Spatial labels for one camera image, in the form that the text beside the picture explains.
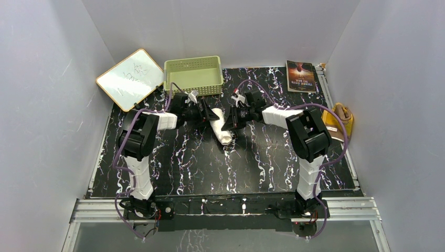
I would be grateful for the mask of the white terry towel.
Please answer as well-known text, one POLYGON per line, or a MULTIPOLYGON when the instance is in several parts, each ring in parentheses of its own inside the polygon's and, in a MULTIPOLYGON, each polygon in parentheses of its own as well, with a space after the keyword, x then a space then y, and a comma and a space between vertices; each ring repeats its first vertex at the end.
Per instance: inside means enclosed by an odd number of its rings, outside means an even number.
POLYGON ((226 122, 222 109, 213 108, 212 112, 219 117, 219 119, 210 122, 211 128, 212 128, 217 140, 223 146, 229 145, 232 142, 232 134, 230 131, 222 130, 222 127, 224 126, 224 124, 226 122))

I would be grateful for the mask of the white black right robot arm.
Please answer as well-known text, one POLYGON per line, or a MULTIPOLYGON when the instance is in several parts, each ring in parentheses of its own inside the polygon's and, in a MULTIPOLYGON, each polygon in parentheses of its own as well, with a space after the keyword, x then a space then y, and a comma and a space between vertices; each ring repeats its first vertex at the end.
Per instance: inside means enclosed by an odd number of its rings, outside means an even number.
POLYGON ((299 158, 300 177, 296 191, 302 199, 296 202, 296 212, 310 217, 316 211, 313 199, 321 199, 320 167, 332 144, 332 138, 319 112, 283 108, 268 103, 260 91, 241 94, 235 89, 231 95, 235 105, 221 127, 223 131, 244 128, 249 121, 275 125, 287 130, 293 150, 299 158))

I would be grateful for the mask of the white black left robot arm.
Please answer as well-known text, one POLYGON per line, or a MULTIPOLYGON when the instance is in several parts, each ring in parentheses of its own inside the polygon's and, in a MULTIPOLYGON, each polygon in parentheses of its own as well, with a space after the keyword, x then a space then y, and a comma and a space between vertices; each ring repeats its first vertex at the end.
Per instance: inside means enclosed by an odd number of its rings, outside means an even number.
POLYGON ((168 98, 167 108, 162 111, 148 109, 131 110, 122 123, 117 139, 120 153, 130 174, 130 198, 139 200, 136 211, 143 218, 156 214, 157 205, 149 198, 154 192, 149 172, 149 156, 154 150, 157 133, 179 129, 185 122, 207 126, 217 122, 220 116, 214 112, 196 92, 177 92, 168 98))

